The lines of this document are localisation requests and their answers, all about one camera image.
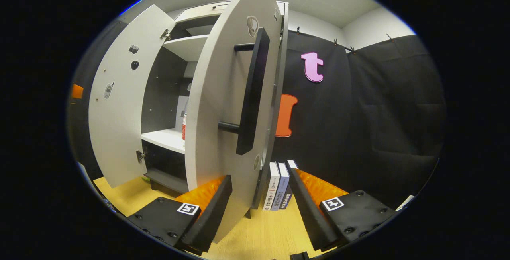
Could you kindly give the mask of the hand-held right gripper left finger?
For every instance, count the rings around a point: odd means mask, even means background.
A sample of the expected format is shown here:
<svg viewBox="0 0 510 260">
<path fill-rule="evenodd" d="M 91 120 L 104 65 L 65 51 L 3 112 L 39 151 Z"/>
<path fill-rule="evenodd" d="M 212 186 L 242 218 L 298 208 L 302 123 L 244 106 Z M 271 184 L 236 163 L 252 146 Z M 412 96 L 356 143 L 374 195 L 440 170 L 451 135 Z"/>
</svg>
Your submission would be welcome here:
<svg viewBox="0 0 510 260">
<path fill-rule="evenodd" d="M 231 175 L 222 176 L 175 199 L 156 198 L 128 220 L 175 249 L 202 254 L 211 247 L 232 191 Z"/>
</svg>

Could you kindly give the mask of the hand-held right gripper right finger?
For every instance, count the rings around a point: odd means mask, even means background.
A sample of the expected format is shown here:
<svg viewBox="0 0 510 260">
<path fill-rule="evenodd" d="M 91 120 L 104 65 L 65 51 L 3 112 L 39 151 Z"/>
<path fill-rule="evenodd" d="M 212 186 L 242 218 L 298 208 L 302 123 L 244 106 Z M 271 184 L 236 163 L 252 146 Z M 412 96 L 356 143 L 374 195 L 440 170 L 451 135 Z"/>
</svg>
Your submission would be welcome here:
<svg viewBox="0 0 510 260">
<path fill-rule="evenodd" d="M 297 168 L 288 173 L 314 250 L 324 252 L 355 242 L 395 215 L 394 209 L 363 190 L 348 193 Z"/>
</svg>

